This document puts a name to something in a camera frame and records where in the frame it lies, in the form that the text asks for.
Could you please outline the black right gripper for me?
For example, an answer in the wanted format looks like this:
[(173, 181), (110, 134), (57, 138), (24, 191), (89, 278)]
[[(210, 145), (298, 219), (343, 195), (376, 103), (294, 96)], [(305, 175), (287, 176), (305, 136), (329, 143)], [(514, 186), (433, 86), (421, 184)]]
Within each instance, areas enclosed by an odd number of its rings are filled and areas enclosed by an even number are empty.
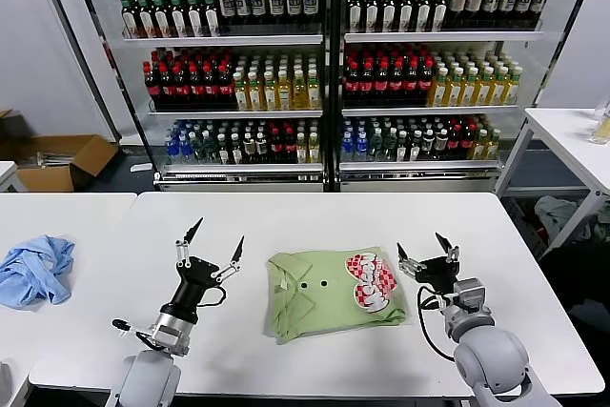
[(399, 269), (420, 284), (432, 288), (453, 288), (458, 281), (460, 247), (453, 245), (446, 237), (435, 233), (438, 243), (446, 256), (416, 261), (407, 255), (398, 242), (397, 257)]

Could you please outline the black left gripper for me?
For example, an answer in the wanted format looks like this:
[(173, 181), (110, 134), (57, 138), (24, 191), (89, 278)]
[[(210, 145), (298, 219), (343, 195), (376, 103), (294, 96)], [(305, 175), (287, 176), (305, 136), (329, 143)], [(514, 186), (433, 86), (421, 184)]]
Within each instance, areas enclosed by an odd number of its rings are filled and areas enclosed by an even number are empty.
[(161, 307), (161, 313), (171, 315), (183, 321), (197, 321), (197, 308), (204, 294), (219, 286), (230, 276), (237, 274), (240, 269), (240, 259), (243, 253), (245, 236), (242, 235), (230, 262), (219, 268), (209, 261), (190, 256), (190, 244), (193, 241), (204, 217), (185, 233), (182, 239), (175, 241), (176, 270), (180, 283), (169, 303)]

